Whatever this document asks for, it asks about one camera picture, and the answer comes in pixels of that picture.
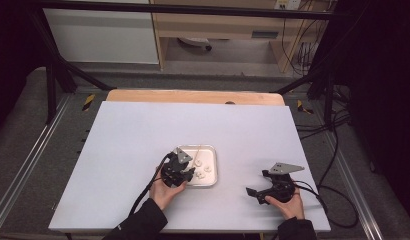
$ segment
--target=human hand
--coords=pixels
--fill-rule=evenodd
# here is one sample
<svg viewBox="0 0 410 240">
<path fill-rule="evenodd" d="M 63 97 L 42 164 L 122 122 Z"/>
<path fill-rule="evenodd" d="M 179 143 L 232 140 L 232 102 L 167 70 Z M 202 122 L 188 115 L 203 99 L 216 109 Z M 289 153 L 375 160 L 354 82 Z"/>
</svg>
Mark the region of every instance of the human hand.
<svg viewBox="0 0 410 240">
<path fill-rule="evenodd" d="M 305 219 L 304 206 L 302 203 L 299 188 L 295 188 L 292 199 L 289 202 L 282 203 L 271 196 L 265 196 L 265 201 L 280 209 L 285 220 L 296 217 L 297 219 Z"/>
<path fill-rule="evenodd" d="M 174 199 L 174 197 L 186 188 L 187 182 L 184 181 L 180 186 L 171 188 L 165 185 L 161 179 L 161 169 L 156 175 L 155 181 L 149 191 L 149 197 L 152 198 L 161 210 L 164 210 Z"/>
</svg>

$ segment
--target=black pole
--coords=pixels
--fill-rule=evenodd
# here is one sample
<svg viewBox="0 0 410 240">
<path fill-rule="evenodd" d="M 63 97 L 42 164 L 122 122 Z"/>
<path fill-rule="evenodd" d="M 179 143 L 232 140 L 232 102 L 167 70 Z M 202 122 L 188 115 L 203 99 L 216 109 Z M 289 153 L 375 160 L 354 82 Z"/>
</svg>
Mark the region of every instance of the black pole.
<svg viewBox="0 0 410 240">
<path fill-rule="evenodd" d="M 55 69 L 53 64 L 46 66 L 46 84 L 47 84 L 47 109 L 48 115 L 46 124 L 49 124 L 56 115 L 56 88 L 55 88 Z"/>
<path fill-rule="evenodd" d="M 38 17 L 38 10 L 38 8 L 28 7 L 26 8 L 26 13 L 47 49 L 48 56 L 46 57 L 53 65 L 55 72 L 59 75 L 59 78 L 57 77 L 57 75 L 55 75 L 55 77 L 57 77 L 57 80 L 61 84 L 62 90 L 64 92 L 74 92 L 77 89 L 77 85 L 74 83 L 74 80 L 72 79 L 71 75 L 68 74 L 67 70 L 59 65 L 59 50 L 56 47 L 51 36 L 45 29 L 45 26 L 40 21 Z"/>
<path fill-rule="evenodd" d="M 88 81 L 89 83 L 95 85 L 96 87 L 102 89 L 102 90 L 112 90 L 112 89 L 116 89 L 116 87 L 111 87 L 108 86 L 107 84 L 97 80 L 96 78 L 90 76 L 89 74 L 83 72 L 82 70 L 80 70 L 79 68 L 77 68 L 76 66 L 72 65 L 71 63 L 69 63 L 67 60 L 65 60 L 63 57 L 60 56 L 60 61 L 63 65 L 65 65 L 67 67 L 68 70 L 70 70 L 71 72 L 73 72 L 74 74 L 78 75 L 79 77 L 83 78 L 84 80 Z"/>
<path fill-rule="evenodd" d="M 221 16 L 243 16 L 286 19 L 315 19 L 315 20 L 347 20 L 352 19 L 350 14 L 331 12 L 311 12 L 296 10 L 269 10 L 258 8 L 212 7 L 190 5 L 165 5 L 141 3 L 111 3 L 86 1 L 60 0 L 31 0 L 30 4 L 40 8 L 90 10 L 111 12 L 146 12 L 146 13 L 173 13 L 173 14 L 201 14 Z"/>
<path fill-rule="evenodd" d="M 333 106 L 333 84 L 334 73 L 329 73 L 326 80 L 326 98 L 324 102 L 324 123 L 329 126 L 329 130 L 332 131 L 332 106 Z"/>
<path fill-rule="evenodd" d="M 313 81 L 316 77 L 318 77 L 321 74 L 321 70 L 315 69 L 314 71 L 310 72 L 308 75 L 301 77 L 300 79 L 280 88 L 279 90 L 272 91 L 270 93 L 278 93 L 280 95 L 283 95 L 285 93 L 288 93 L 292 89 L 295 89 L 299 86 L 301 86 L 304 83 L 311 82 Z"/>
</svg>

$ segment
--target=white tray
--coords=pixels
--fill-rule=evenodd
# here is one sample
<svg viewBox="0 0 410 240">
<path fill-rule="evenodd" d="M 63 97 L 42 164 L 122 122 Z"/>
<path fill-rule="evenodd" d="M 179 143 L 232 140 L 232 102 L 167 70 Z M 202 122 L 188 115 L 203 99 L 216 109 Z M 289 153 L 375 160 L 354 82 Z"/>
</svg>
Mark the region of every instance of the white tray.
<svg viewBox="0 0 410 240">
<path fill-rule="evenodd" d="M 187 169 L 195 167 L 195 173 L 188 186 L 211 187 L 217 182 L 217 155 L 210 145 L 182 145 L 184 152 L 193 158 Z"/>
</svg>

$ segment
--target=wire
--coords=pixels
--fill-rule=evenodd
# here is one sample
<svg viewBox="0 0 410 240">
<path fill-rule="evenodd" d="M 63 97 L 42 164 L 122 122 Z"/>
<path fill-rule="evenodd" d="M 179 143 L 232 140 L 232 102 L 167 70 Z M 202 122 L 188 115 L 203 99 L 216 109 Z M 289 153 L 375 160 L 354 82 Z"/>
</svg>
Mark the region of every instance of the wire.
<svg viewBox="0 0 410 240">
<path fill-rule="evenodd" d="M 298 75 L 302 75 L 300 72 L 298 72 L 298 71 L 300 71 L 300 69 L 295 68 L 295 66 L 293 65 L 292 61 L 290 60 L 290 58 L 289 58 L 289 56 L 287 55 L 286 50 L 285 50 L 285 48 L 284 48 L 284 32 L 285 32 L 285 29 L 286 29 L 286 18 L 283 19 L 282 50 L 283 50 L 284 55 L 285 55 L 286 58 L 287 58 L 287 61 L 289 62 L 290 66 L 292 67 L 293 71 L 294 71 L 295 73 L 297 73 Z"/>
<path fill-rule="evenodd" d="M 136 201 L 133 204 L 133 207 L 130 210 L 130 213 L 128 216 L 132 215 L 134 211 L 136 211 L 137 206 L 139 205 L 140 201 L 145 197 L 146 193 L 149 191 L 151 188 L 152 184 L 155 182 L 156 175 L 158 175 L 158 172 L 161 171 L 162 165 L 164 165 L 165 159 L 167 159 L 170 156 L 171 153 L 168 153 L 165 155 L 165 157 L 161 160 L 159 163 L 158 167 L 156 168 L 155 174 L 153 175 L 152 179 L 149 181 L 148 185 L 146 185 L 145 189 L 143 189 L 142 193 L 137 197 Z"/>
<path fill-rule="evenodd" d="M 298 40 L 298 42 L 299 41 L 301 41 L 301 39 L 302 39 L 302 37 L 304 37 L 304 35 L 305 35 L 305 33 L 308 31 L 308 29 L 316 22 L 317 20 L 313 20 L 305 29 L 304 29 L 304 31 L 302 32 L 302 34 L 301 34 L 301 36 L 299 37 L 299 40 Z"/>
<path fill-rule="evenodd" d="M 336 95 L 336 97 L 334 97 L 334 101 L 336 101 L 339 105 L 341 105 L 344 108 L 348 108 L 347 105 L 350 102 L 351 99 L 351 92 L 349 91 L 349 96 L 347 97 L 341 90 L 341 86 L 337 85 L 336 90 L 334 90 L 334 92 Z"/>
<path fill-rule="evenodd" d="M 333 132 L 334 132 L 334 135 L 335 135 L 335 141 L 336 141 L 335 150 L 334 150 L 334 153 L 333 153 L 332 158 L 330 159 L 329 165 L 327 166 L 327 168 L 326 168 L 326 170 L 325 170 L 323 176 L 321 177 L 319 183 L 317 184 L 317 190 L 318 190 L 318 191 L 320 191 L 320 189 L 330 190 L 330 191 L 332 191 L 332 192 L 334 192 L 334 193 L 340 195 L 341 197 L 343 197 L 346 201 L 348 201 L 348 203 L 352 206 L 352 209 L 353 209 L 354 215 L 355 215 L 355 218 L 354 218 L 354 222 L 353 222 L 353 223 L 351 223 L 351 224 L 340 224 L 339 222 L 334 221 L 334 220 L 331 219 L 330 217 L 327 217 L 327 219 L 329 220 L 330 223 L 332 223 L 332 224 L 334 224 L 334 225 L 336 225 L 336 226 L 338 226 L 338 227 L 342 227 L 342 228 L 353 228 L 353 227 L 355 227 L 355 226 L 358 224 L 358 221 L 359 221 L 359 214 L 358 214 L 358 210 L 357 210 L 355 204 L 354 204 L 354 203 L 351 201 L 351 199 L 350 199 L 348 196 L 346 196 L 345 194 L 341 193 L 340 191 L 338 191 L 338 190 L 336 190 L 336 189 L 334 189 L 334 188 L 331 188 L 331 187 L 328 187 L 328 186 L 325 186 L 325 185 L 322 184 L 323 181 L 324 181 L 324 179 L 326 178 L 326 176 L 327 176 L 329 170 L 331 169 L 331 167 L 332 167 L 332 165 L 333 165 L 333 163 L 334 163 L 334 160 L 336 159 L 336 155 L 337 155 L 338 148 L 339 148 L 339 139 L 338 139 L 338 134 L 337 134 L 337 131 L 336 131 L 336 127 L 338 127 L 338 126 L 344 124 L 345 122 L 349 121 L 349 119 L 350 119 L 349 113 L 346 114 L 346 115 L 343 115 L 343 116 L 338 117 L 339 114 L 341 114 L 342 112 L 345 112 L 345 111 L 347 111 L 347 110 L 346 110 L 346 109 L 342 109 L 342 110 L 336 112 L 336 114 L 333 116 L 333 121 L 332 121 L 332 123 L 329 124 L 329 125 L 322 125 L 322 126 L 317 126 L 317 127 L 316 127 L 316 126 L 304 126 L 304 125 L 297 125 L 297 126 L 313 128 L 313 129 L 298 129 L 298 132 L 299 132 L 299 131 L 305 131 L 305 132 L 315 131 L 315 133 L 313 133 L 313 134 L 311 134 L 311 135 L 308 135 L 308 136 L 306 136 L 306 137 L 310 137 L 310 136 L 313 136 L 313 135 L 315 135 L 315 134 L 317 134 L 317 133 L 320 133 L 320 132 L 322 132 L 322 131 L 328 130 L 330 127 L 333 129 Z M 306 191 L 309 191 L 309 192 L 313 193 L 313 194 L 316 196 L 316 198 L 319 200 L 319 202 L 321 203 L 321 205 L 323 206 L 325 213 L 328 214 L 328 212 L 329 212 L 329 211 L 328 211 L 328 207 L 327 207 L 327 205 L 325 204 L 323 198 L 322 198 L 319 194 L 317 194 L 317 193 L 312 189 L 312 187 L 311 187 L 309 184 L 304 183 L 304 182 L 300 182 L 300 183 L 306 184 L 306 185 L 309 187 L 309 189 L 304 188 L 304 187 L 301 187 L 301 186 L 297 186 L 297 187 L 300 188 L 300 189 L 303 189 L 303 190 L 306 190 Z"/>
<path fill-rule="evenodd" d="M 311 6 L 313 0 L 307 0 L 306 2 L 304 2 L 304 4 L 302 4 L 301 6 L 299 6 L 298 10 L 301 10 L 303 7 L 305 7 L 305 5 L 307 5 L 307 3 L 309 2 L 310 4 L 308 5 L 308 7 Z"/>
<path fill-rule="evenodd" d="M 351 199 L 350 199 L 348 196 L 346 196 L 345 194 L 339 192 L 338 190 L 336 190 L 336 189 L 334 189 L 334 188 L 331 188 L 331 187 L 328 187 L 328 186 L 325 186 L 325 185 L 318 185 L 317 188 L 319 188 L 319 189 L 324 188 L 324 189 L 327 189 L 327 190 L 330 190 L 330 191 L 332 191 L 332 192 L 335 192 L 335 193 L 339 194 L 339 195 L 342 196 L 346 201 L 348 201 L 348 203 L 352 206 L 352 209 L 353 209 L 353 211 L 354 211 L 355 218 L 354 218 L 354 222 L 351 223 L 351 224 L 346 224 L 346 225 L 345 225 L 345 224 L 340 224 L 340 223 L 334 221 L 333 219 L 327 217 L 327 219 L 329 220 L 329 222 L 333 223 L 334 225 L 336 225 L 336 226 L 338 226 L 338 227 L 342 227 L 342 228 L 353 228 L 353 227 L 355 227 L 355 226 L 358 224 L 359 214 L 358 214 L 357 207 L 355 206 L 355 204 L 351 201 Z"/>
<path fill-rule="evenodd" d="M 346 31 L 346 33 L 341 37 L 341 39 L 339 41 L 337 41 L 337 43 L 335 43 L 335 45 L 333 47 L 331 47 L 331 49 L 329 50 L 329 52 L 327 54 L 325 54 L 325 56 L 314 65 L 314 69 L 317 67 L 320 67 L 321 64 L 323 64 L 323 62 L 327 61 L 328 57 L 333 55 L 333 52 L 335 52 L 335 50 L 337 48 L 339 48 L 340 44 L 343 43 L 345 41 L 345 39 L 347 37 L 349 37 L 349 35 L 351 34 L 351 32 L 355 29 L 355 27 L 357 26 L 358 22 L 361 20 L 361 18 L 364 15 L 364 12 L 367 10 L 367 8 L 369 7 L 370 3 L 372 0 L 368 0 L 366 5 L 364 6 L 364 9 L 361 11 L 360 15 L 358 16 L 357 20 L 353 23 L 353 25 L 348 29 L 348 31 Z"/>
<path fill-rule="evenodd" d="M 334 5 L 333 2 L 335 0 L 329 0 L 329 6 L 327 7 L 327 9 L 325 10 L 326 12 L 330 11 L 330 9 L 332 8 L 332 6 Z"/>
<path fill-rule="evenodd" d="M 305 33 L 307 32 L 307 30 L 309 29 L 309 27 L 311 27 L 311 25 L 313 25 L 314 23 L 316 23 L 316 21 L 317 20 L 314 20 L 313 22 L 311 22 L 309 25 L 308 25 L 308 27 L 304 30 L 304 32 L 302 32 L 302 34 L 301 34 L 301 36 L 300 36 L 300 40 L 302 39 L 302 37 L 305 35 Z M 315 41 L 314 41 L 314 43 L 310 43 L 309 45 L 308 45 L 308 50 L 305 50 L 305 53 L 304 53 L 304 55 L 300 55 L 300 54 L 298 54 L 298 62 L 302 62 L 302 65 L 304 65 L 304 63 L 306 63 L 307 65 L 310 65 L 310 63 L 311 63 L 311 59 L 313 58 L 313 57 L 311 57 L 311 55 L 313 54 L 313 52 L 314 52 L 314 49 L 316 48 L 316 46 L 317 46 L 317 44 L 318 44 L 318 40 L 320 39 L 320 37 L 321 37 L 321 34 L 322 34 L 322 30 L 324 29 L 324 27 L 326 26 L 326 21 L 319 21 L 320 22 L 320 26 L 318 26 L 318 24 L 315 24 L 315 26 L 316 26 L 316 37 L 315 37 Z"/>
</svg>

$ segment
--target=gray carpet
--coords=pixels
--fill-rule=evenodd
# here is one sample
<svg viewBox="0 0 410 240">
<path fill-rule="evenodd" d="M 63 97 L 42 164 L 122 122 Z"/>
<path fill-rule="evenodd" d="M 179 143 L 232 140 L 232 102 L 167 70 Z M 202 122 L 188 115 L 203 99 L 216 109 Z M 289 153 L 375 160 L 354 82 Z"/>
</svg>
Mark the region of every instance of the gray carpet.
<svg viewBox="0 0 410 240">
<path fill-rule="evenodd" d="M 223 91 L 268 92 L 277 90 L 292 81 L 292 71 L 278 72 L 276 60 L 269 54 L 268 43 L 233 40 L 211 40 L 213 50 L 189 47 L 172 39 L 167 52 L 166 68 L 145 67 L 139 71 L 130 64 L 81 64 L 92 70 L 93 76 L 119 88 L 195 89 Z M 53 216 L 52 207 L 59 202 L 66 183 L 83 148 L 83 139 L 88 137 L 100 102 L 106 92 L 93 89 L 91 84 L 76 78 L 79 92 L 71 96 L 61 122 L 49 140 L 19 198 L 0 229 L 0 239 L 63 239 L 62 233 L 48 230 Z M 304 107 L 312 108 L 302 85 L 284 96 L 291 107 L 296 124 L 319 125 L 316 114 L 297 111 L 297 100 Z M 89 93 L 96 97 L 87 112 L 81 111 Z M 33 72 L 16 107 L 8 116 L 0 131 L 0 200 L 6 193 L 14 176 L 30 153 L 47 116 L 45 74 Z M 410 239 L 410 219 L 398 203 L 385 178 L 370 171 L 368 158 L 362 149 L 353 126 L 338 128 L 342 153 L 348 161 L 384 239 Z M 314 180 L 318 182 L 333 155 L 324 133 L 302 140 Z M 346 194 L 346 187 L 336 164 L 327 175 L 324 184 Z M 354 221 L 349 204 L 337 194 L 321 190 L 328 205 L 328 217 L 342 224 Z M 320 239 L 367 239 L 359 223 L 351 229 L 331 224 L 332 231 L 319 233 Z M 5 234 L 24 235 L 4 237 Z"/>
<path fill-rule="evenodd" d="M 35 93 L 29 94 L 30 98 L 38 97 L 38 101 L 30 101 L 23 95 L 18 107 L 12 113 L 13 116 L 10 116 L 14 120 L 8 121 L 0 133 L 0 196 L 6 191 L 7 186 L 12 181 L 12 176 L 16 174 L 18 167 L 22 164 L 21 160 L 28 154 L 35 138 L 44 126 L 46 101 L 42 77 L 43 75 L 38 73 L 32 74 L 26 88 L 27 91 Z M 208 77 L 207 80 L 206 77 L 198 76 L 177 78 L 165 75 L 148 77 L 138 74 L 122 75 L 117 78 L 105 75 L 101 77 L 101 80 L 108 80 L 118 86 L 128 88 L 251 90 L 258 92 L 278 89 L 283 85 L 283 80 L 281 80 L 282 83 L 276 84 L 272 79 L 267 78 L 256 78 L 255 81 L 251 81 L 252 79 L 246 78 L 239 80 L 239 78 L 231 77 Z M 59 202 L 77 161 L 77 151 L 82 150 L 82 139 L 87 138 L 86 130 L 90 129 L 100 102 L 106 98 L 106 92 L 97 93 L 89 111 L 83 112 L 81 109 L 87 96 L 88 93 L 77 93 L 71 97 L 68 109 L 3 224 L 0 234 L 62 235 L 48 230 L 53 215 L 52 207 Z M 297 111 L 297 96 L 286 96 L 286 104 L 292 109 L 295 123 L 319 125 L 315 114 Z M 302 97 L 302 100 L 305 107 L 311 107 L 306 99 Z M 348 125 L 340 127 L 339 141 L 385 238 L 410 239 L 410 220 L 398 204 L 384 177 L 369 170 L 367 158 L 355 136 L 353 127 Z M 323 133 L 304 139 L 302 143 L 311 172 L 317 182 L 327 167 L 333 152 L 328 147 L 327 139 Z M 347 193 L 336 165 L 330 170 L 324 184 Z M 354 221 L 352 208 L 344 199 L 326 190 L 322 190 L 321 195 L 328 205 L 329 218 L 343 224 Z M 318 236 L 321 239 L 366 239 L 366 234 L 360 224 L 352 229 L 332 225 L 331 232 L 320 233 Z"/>
</svg>

